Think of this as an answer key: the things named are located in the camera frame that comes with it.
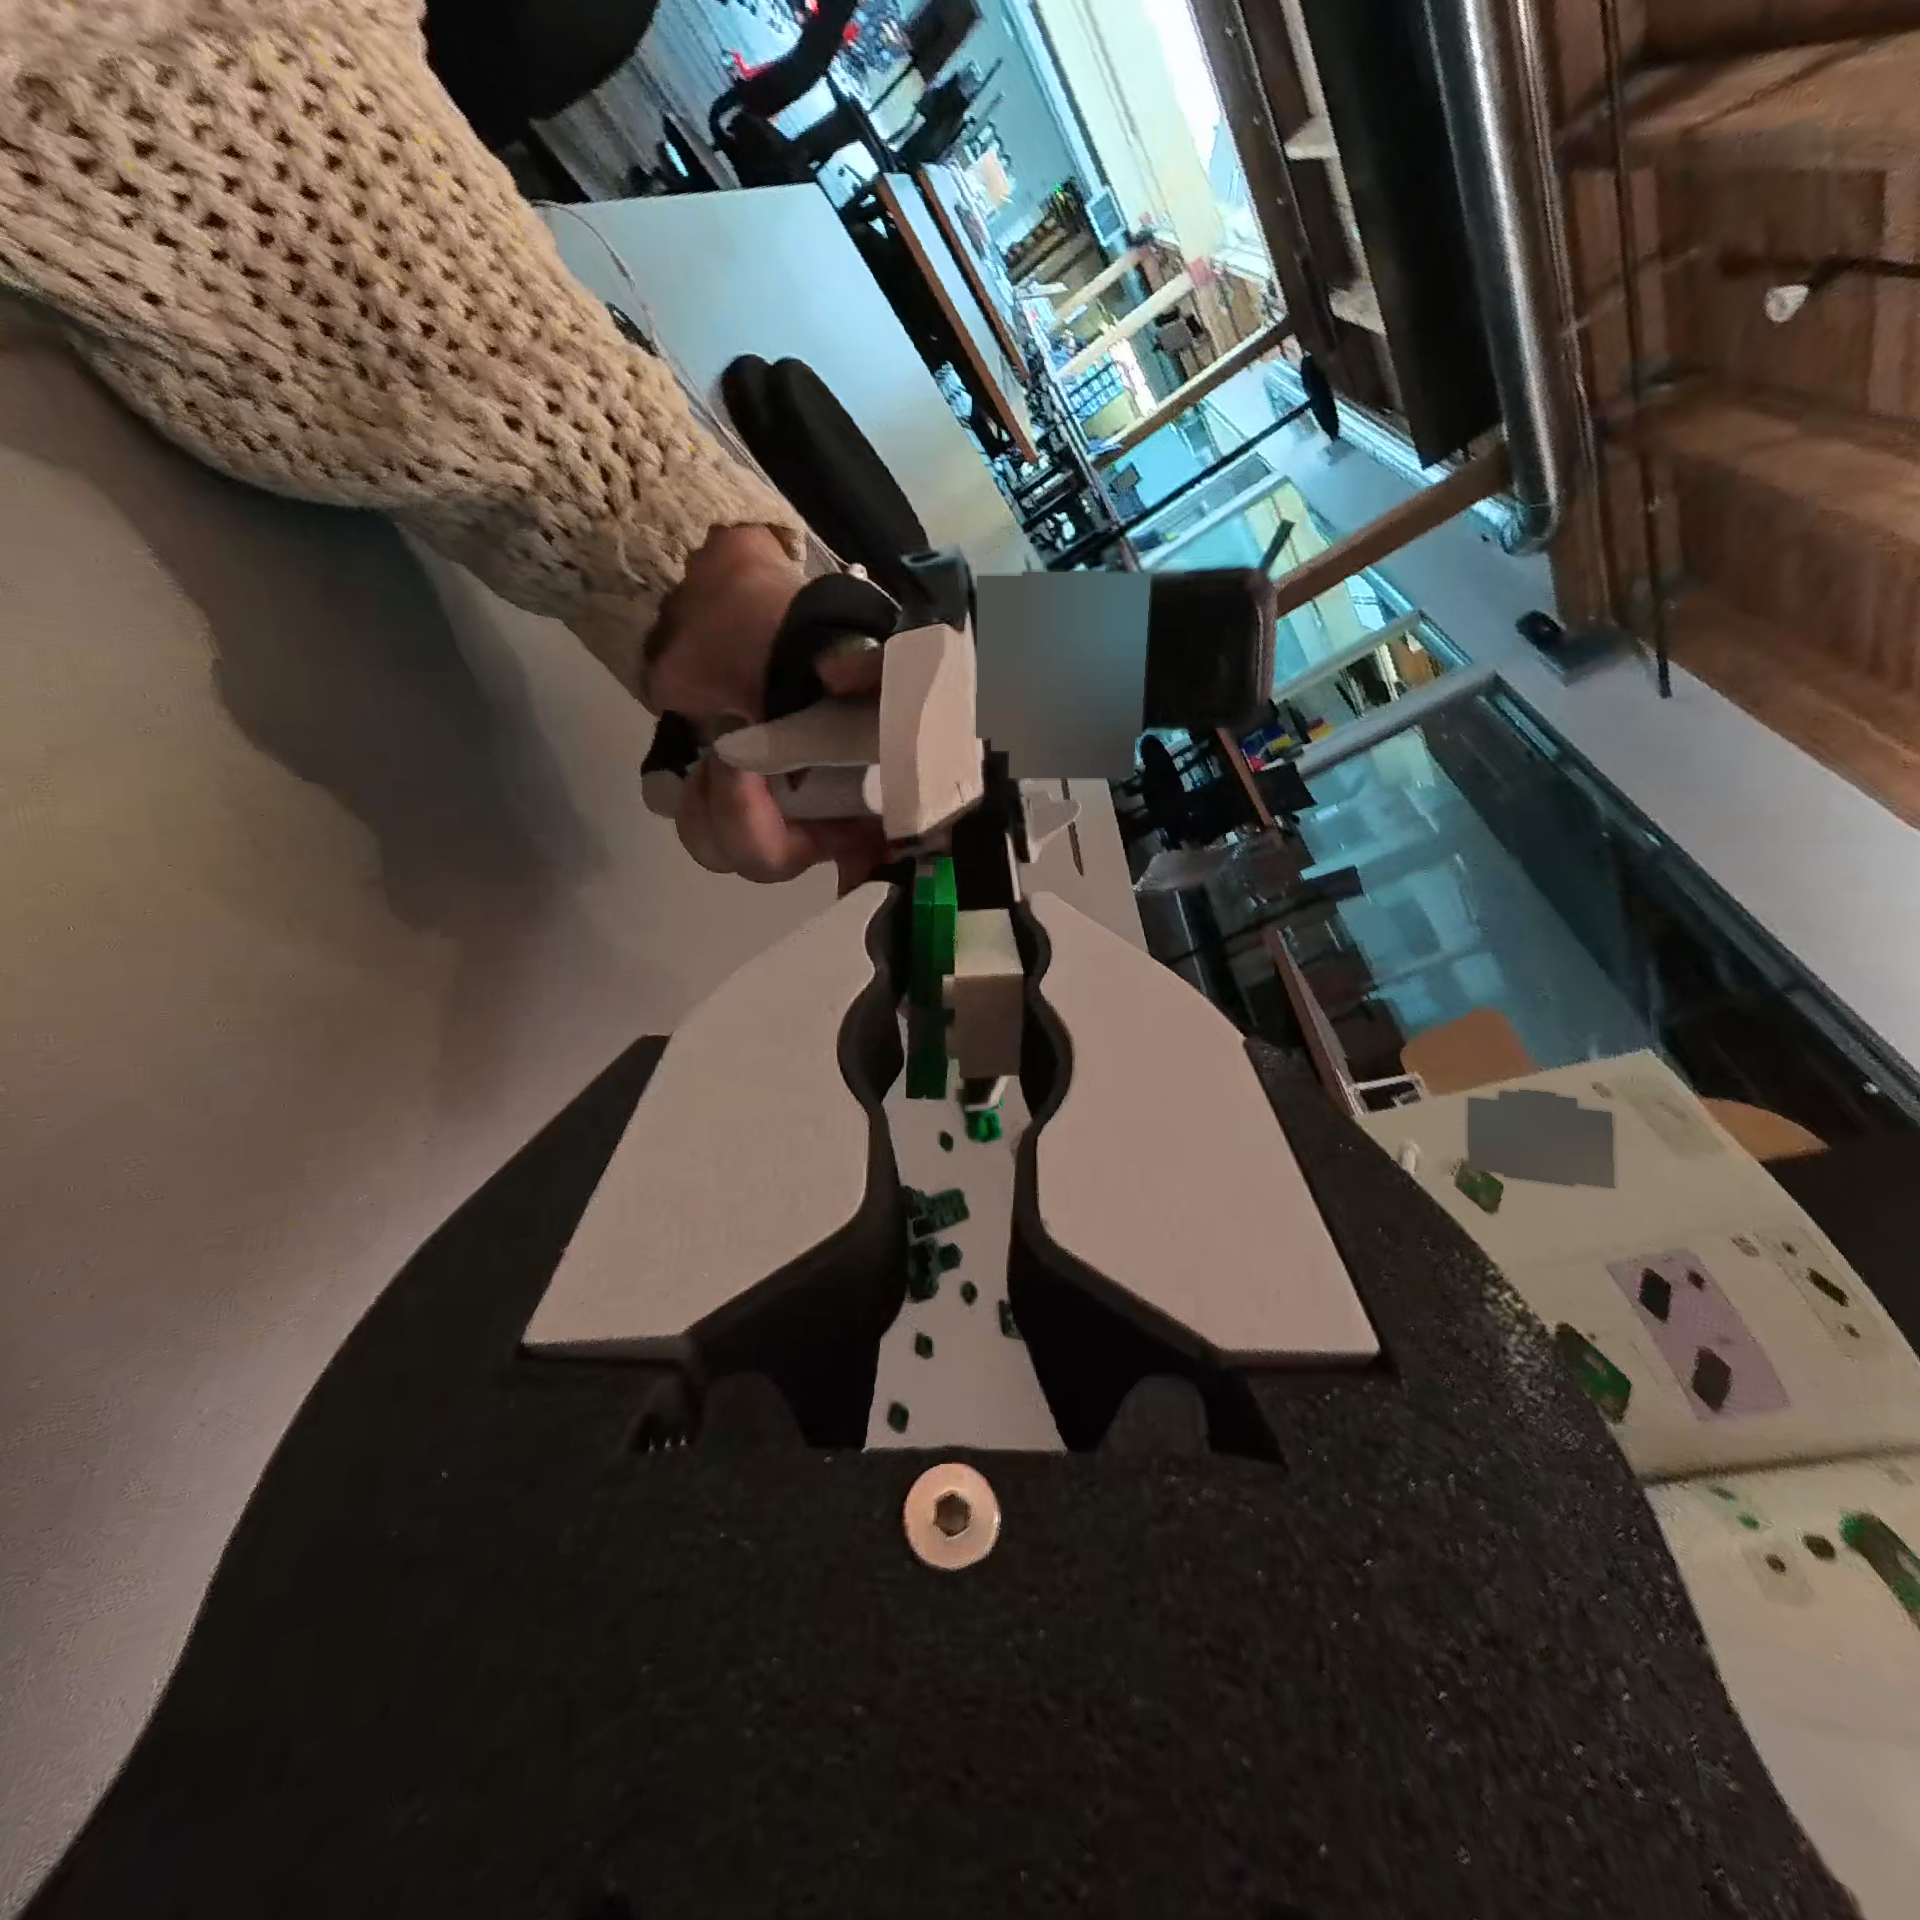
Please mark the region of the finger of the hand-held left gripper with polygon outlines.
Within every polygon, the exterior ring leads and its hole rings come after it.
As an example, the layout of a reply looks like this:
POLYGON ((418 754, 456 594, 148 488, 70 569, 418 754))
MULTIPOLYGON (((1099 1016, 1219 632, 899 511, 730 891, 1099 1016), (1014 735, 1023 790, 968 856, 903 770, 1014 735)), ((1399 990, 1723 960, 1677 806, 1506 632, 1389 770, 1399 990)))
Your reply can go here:
POLYGON ((1067 783, 1014 779, 1005 756, 986 756, 980 798, 959 817, 959 911, 1019 906, 1046 847, 1077 832, 1078 809, 1067 783))
POLYGON ((986 798, 971 627, 920 627, 879 649, 879 823, 928 841, 986 798))

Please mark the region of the silver ventilation duct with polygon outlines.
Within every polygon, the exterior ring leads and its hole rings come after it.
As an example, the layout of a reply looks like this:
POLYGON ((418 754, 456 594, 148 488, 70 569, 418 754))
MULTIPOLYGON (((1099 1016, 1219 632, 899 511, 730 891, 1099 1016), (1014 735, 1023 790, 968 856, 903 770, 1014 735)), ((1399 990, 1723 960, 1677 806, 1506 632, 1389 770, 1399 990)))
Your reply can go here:
POLYGON ((1542 556, 1578 492, 1578 353, 1538 6, 1426 3, 1512 511, 1506 554, 1542 556))

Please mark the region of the pile of dark green pieces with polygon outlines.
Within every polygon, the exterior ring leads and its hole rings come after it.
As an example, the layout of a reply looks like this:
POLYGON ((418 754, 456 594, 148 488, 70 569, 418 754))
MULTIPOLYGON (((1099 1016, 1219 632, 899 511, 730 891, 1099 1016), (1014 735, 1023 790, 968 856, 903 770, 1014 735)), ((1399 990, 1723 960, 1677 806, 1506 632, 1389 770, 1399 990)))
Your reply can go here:
POLYGON ((955 1190, 906 1194, 906 1292, 879 1340, 870 1440, 1045 1449, 1054 1426, 1027 1355, 994 1217, 955 1190))

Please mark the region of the black office chair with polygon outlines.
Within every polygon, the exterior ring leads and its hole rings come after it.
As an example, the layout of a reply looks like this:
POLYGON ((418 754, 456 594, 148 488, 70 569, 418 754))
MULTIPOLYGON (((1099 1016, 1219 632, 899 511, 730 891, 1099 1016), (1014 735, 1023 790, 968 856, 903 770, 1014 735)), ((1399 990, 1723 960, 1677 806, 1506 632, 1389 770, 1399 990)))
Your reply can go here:
POLYGON ((717 379, 741 447, 831 556, 887 592, 928 532, 899 481, 823 379, 796 358, 741 354, 717 379))

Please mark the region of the white lego brick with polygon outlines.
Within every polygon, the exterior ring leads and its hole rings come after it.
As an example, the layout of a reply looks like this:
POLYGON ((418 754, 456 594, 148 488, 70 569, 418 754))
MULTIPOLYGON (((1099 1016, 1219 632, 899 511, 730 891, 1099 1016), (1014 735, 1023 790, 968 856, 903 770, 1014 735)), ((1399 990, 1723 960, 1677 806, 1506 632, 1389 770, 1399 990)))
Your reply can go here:
POLYGON ((955 914, 944 1008, 946 1047, 963 1084, 997 1084, 1019 1073, 1023 960, 1007 911, 965 908, 955 914))

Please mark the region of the green lego panel with studs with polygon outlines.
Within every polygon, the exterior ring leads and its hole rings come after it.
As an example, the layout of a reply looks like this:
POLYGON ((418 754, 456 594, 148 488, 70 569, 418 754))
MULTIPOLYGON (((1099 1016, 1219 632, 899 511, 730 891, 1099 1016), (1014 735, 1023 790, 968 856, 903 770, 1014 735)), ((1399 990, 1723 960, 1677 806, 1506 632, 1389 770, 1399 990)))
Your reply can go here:
POLYGON ((958 888, 946 852, 916 859, 903 906, 903 1096, 941 1099, 954 1068, 948 984, 955 966, 958 888))

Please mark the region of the lego instruction booklet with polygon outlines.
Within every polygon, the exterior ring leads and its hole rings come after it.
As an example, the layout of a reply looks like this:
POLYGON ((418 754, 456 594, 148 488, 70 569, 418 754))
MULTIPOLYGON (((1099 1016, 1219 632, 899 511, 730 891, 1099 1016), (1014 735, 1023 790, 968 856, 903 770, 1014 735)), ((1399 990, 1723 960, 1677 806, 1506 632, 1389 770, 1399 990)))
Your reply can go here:
POLYGON ((1653 1051, 1360 1127, 1599 1410, 1836 1879, 1917 1915, 1917 1369, 1893 1312, 1653 1051))

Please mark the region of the group of black office chairs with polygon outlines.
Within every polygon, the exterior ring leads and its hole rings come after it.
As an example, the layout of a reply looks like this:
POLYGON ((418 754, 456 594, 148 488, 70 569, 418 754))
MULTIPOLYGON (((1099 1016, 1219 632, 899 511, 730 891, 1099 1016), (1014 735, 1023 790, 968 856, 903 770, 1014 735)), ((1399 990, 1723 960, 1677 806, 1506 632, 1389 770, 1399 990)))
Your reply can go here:
POLYGON ((1158 735, 1141 737, 1125 786, 1139 796, 1143 832, 1165 851, 1210 848, 1268 825, 1286 832, 1317 806, 1294 762, 1255 769, 1216 737, 1198 737, 1179 754, 1158 735))

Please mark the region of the person's left hand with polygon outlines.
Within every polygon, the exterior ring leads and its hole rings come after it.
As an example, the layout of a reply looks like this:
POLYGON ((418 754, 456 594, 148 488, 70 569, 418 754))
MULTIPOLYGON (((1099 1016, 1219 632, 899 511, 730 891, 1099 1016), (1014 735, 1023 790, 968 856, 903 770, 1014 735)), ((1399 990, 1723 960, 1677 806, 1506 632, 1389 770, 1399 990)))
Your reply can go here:
MULTIPOLYGON (((764 679, 790 602, 807 580, 786 543, 764 527, 725 527, 692 554, 642 649, 639 703, 716 735, 764 719, 764 679)), ((772 886, 831 867, 848 895, 887 858, 870 820, 790 823, 766 779, 717 756, 686 778, 674 828, 709 874, 772 886)))

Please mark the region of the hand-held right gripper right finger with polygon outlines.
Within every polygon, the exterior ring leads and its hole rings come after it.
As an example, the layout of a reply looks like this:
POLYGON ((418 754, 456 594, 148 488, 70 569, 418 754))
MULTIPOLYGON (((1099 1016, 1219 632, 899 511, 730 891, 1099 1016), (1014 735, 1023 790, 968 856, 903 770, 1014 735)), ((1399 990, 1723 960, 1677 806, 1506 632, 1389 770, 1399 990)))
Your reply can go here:
POLYGON ((1364 1377, 1380 1336, 1246 1038, 1055 895, 1023 984, 1007 1306, 1063 1448, 1173 1384, 1200 1448, 1272 1454, 1256 1386, 1364 1377))

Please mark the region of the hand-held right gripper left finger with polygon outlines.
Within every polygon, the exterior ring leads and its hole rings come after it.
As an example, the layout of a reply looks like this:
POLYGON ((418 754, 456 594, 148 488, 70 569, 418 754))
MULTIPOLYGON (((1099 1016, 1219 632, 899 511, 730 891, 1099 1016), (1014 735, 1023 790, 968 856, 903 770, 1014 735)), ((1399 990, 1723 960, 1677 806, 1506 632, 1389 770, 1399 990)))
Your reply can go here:
POLYGON ((679 1024, 526 1324, 532 1358, 666 1369, 692 1406, 760 1377, 814 1449, 866 1446, 906 1302, 903 904, 856 888, 679 1024))

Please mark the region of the dark board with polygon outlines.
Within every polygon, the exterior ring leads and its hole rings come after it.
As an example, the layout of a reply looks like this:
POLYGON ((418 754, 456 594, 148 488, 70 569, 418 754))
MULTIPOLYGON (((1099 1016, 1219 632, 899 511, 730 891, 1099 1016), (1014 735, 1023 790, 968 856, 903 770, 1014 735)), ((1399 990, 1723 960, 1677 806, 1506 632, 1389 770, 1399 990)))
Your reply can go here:
POLYGON ((1917 1347, 1917 1134, 1838 1143, 1766 1166, 1917 1347))

